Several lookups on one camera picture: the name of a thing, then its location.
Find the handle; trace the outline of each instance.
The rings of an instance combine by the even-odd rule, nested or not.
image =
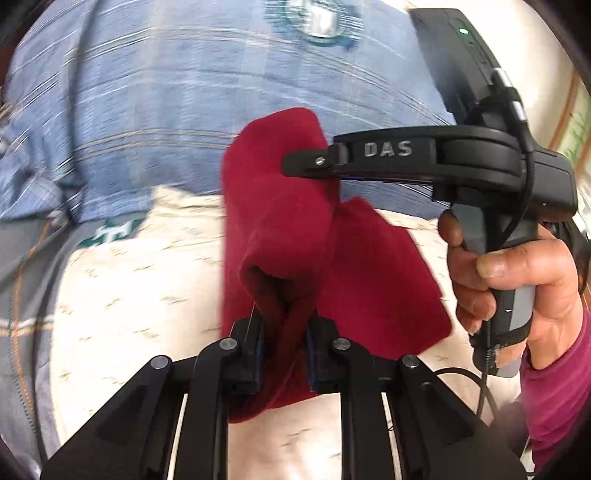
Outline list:
[[[486,213],[480,208],[456,204],[452,207],[460,226],[464,231],[464,246],[467,250],[483,255],[492,250],[491,245],[509,224],[511,217],[495,212]],[[501,248],[514,247],[538,238],[538,222],[523,219],[509,240]],[[489,373],[498,377],[514,377],[519,371],[521,361],[516,361],[502,368],[495,363],[499,348],[522,342],[530,334],[531,315],[534,310],[535,286],[523,286],[516,290],[493,290],[496,300],[496,312],[490,319],[492,357]],[[474,347],[472,361],[481,372],[486,364],[486,337],[484,329],[470,336]]]

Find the blue plaid shirt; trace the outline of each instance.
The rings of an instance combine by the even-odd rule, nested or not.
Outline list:
[[[162,184],[216,193],[236,134],[294,106],[328,138],[453,123],[408,15],[380,0],[56,0],[17,48],[5,99],[0,219],[147,210]],[[441,210],[413,189],[342,187]]]

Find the person's arm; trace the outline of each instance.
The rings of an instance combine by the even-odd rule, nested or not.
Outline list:
[[[575,343],[549,367],[536,370],[529,349],[521,362],[521,398],[536,470],[555,454],[591,393],[591,313]]]
[[[573,257],[564,242],[543,227],[536,241],[481,257],[463,249],[463,232],[451,212],[442,214],[439,232],[449,245],[457,319],[469,333],[476,333],[496,310],[490,288],[537,286],[528,339],[502,348],[496,363],[501,367],[519,358],[527,344],[522,400],[539,470],[573,427],[591,385],[591,316],[583,316]]]

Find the logo on shirt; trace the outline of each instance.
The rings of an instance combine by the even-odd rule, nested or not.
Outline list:
[[[361,16],[339,0],[267,0],[265,10],[272,25],[320,47],[350,50],[361,40]]]
[[[117,240],[124,240],[129,238],[131,234],[138,229],[143,221],[144,218],[139,218],[117,225],[111,220],[106,220],[103,225],[96,229],[93,236],[83,240],[80,245],[78,245],[78,247],[84,248],[90,247],[91,245],[108,244]]]

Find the screw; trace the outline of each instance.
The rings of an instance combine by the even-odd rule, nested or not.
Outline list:
[[[351,342],[349,342],[346,338],[337,338],[333,341],[333,347],[337,350],[349,350],[351,346]]]
[[[418,367],[419,361],[418,361],[418,358],[414,355],[404,355],[402,357],[402,364],[405,367],[415,368],[415,367]]]
[[[164,355],[155,356],[150,360],[150,366],[155,370],[161,370],[168,365],[168,358]]]
[[[222,350],[234,350],[238,346],[238,342],[231,337],[222,338],[220,340],[220,348]]]

